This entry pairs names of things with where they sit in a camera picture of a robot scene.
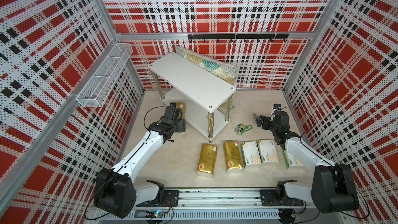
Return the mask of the gold tissue pack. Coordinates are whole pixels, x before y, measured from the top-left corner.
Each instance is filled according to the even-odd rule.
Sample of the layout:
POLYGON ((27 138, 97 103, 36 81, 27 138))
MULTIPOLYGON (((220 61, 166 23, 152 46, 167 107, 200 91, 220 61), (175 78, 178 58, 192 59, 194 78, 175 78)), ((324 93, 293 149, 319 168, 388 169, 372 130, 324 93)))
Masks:
POLYGON ((197 174, 204 177, 214 177, 218 147, 212 144, 202 144, 198 162, 197 174))
POLYGON ((237 141, 226 141, 223 144, 227 174, 241 173, 244 169, 237 141))
POLYGON ((186 115, 186 105, 185 105, 185 103, 183 103, 183 102, 171 102, 170 106, 174 106, 174 107, 180 109, 181 112, 182 112, 181 118, 185 119, 185 115, 186 115))

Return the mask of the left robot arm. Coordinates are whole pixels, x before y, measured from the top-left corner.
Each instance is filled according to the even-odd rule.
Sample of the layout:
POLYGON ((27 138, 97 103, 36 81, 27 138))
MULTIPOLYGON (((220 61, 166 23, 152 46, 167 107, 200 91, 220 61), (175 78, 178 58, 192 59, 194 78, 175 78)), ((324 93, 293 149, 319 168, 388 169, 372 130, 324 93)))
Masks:
POLYGON ((164 202, 164 185, 148 180, 141 185, 134 185, 139 172, 150 157, 174 133, 186 130, 183 112, 176 106, 167 106, 164 115, 152 123, 135 148, 112 168, 102 168, 96 174, 94 195, 90 200, 93 205, 106 214, 125 218, 133 207, 149 202, 161 205, 164 202))

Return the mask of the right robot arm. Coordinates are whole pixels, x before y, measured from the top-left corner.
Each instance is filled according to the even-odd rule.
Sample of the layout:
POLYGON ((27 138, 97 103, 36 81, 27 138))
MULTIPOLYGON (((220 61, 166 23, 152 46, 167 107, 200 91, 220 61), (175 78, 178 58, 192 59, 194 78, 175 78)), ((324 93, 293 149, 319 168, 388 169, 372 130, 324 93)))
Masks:
POLYGON ((271 131, 274 141, 284 151, 295 156, 312 173, 311 185, 296 180, 279 181, 276 199, 281 203, 298 199, 313 203, 321 213, 356 211, 359 209, 357 189, 350 166, 327 159, 292 132, 289 116, 284 111, 273 110, 271 116, 254 116, 256 124, 271 131))

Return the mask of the white green tissue pack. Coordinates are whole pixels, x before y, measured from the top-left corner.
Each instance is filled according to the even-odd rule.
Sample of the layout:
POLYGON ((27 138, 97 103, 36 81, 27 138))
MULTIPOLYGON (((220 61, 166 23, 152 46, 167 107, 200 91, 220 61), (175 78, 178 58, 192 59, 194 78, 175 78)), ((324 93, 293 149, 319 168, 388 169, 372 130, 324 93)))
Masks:
POLYGON ((278 154, 273 140, 257 141, 261 162, 264 166, 275 165, 279 163, 278 154))
POLYGON ((241 142, 245 168, 258 168, 262 165, 258 144, 256 141, 241 142))
POLYGON ((286 150, 284 150, 284 158, 288 169, 305 167, 297 157, 286 150))

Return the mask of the white two-tier shelf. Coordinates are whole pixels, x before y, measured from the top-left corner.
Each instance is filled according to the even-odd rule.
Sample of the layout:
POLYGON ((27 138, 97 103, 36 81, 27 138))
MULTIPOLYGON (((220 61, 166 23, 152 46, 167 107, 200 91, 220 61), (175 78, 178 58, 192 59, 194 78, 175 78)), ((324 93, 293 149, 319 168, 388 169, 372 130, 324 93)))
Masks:
POLYGON ((165 105, 184 103, 188 124, 211 143, 230 122, 236 87, 176 53, 148 65, 165 105))

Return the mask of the fan pattern cushion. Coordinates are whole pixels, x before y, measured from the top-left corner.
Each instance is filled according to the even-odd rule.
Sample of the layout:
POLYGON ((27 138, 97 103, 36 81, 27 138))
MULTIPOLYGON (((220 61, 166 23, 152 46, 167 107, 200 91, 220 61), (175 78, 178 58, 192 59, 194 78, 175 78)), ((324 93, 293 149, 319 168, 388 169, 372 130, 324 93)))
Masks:
POLYGON ((238 76, 238 68, 236 65, 220 62, 180 46, 177 46, 175 49, 179 56, 217 76, 223 81, 236 86, 236 80, 238 76))

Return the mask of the green circuit board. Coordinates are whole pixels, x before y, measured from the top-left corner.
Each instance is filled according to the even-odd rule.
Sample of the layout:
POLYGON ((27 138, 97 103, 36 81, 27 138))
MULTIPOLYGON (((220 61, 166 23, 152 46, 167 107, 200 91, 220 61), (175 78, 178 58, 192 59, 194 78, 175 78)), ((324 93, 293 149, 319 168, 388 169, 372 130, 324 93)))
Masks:
POLYGON ((165 211, 146 211, 145 218, 156 219, 163 218, 168 212, 165 211))

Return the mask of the green sloth figure keychain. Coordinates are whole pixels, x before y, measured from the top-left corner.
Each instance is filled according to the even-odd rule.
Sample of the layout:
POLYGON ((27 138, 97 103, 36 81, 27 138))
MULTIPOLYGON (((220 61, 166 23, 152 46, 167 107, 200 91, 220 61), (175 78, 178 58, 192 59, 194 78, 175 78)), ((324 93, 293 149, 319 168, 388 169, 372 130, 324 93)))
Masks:
POLYGON ((243 133, 250 131, 252 129, 252 125, 244 125, 244 124, 239 124, 235 128, 235 132, 237 135, 242 135, 243 133))

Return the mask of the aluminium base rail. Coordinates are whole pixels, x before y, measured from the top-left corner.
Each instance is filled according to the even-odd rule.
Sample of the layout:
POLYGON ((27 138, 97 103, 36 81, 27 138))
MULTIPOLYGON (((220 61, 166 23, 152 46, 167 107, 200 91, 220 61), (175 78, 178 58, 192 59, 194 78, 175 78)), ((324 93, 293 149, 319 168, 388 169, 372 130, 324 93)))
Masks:
POLYGON ((168 188, 161 205, 133 207, 125 218, 96 208, 87 212, 89 224, 354 224, 341 213, 323 214, 312 203, 274 201, 271 188, 168 188), (146 211, 168 212, 145 218, 146 211))

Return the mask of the black wall hook rail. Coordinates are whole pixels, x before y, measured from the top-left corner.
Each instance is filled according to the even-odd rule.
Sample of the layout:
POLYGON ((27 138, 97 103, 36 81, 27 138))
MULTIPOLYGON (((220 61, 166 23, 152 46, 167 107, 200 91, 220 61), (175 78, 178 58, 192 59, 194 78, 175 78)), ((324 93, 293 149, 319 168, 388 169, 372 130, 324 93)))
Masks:
POLYGON ((288 33, 267 33, 267 34, 188 34, 188 40, 236 40, 236 39, 282 39, 283 41, 289 38, 288 33))

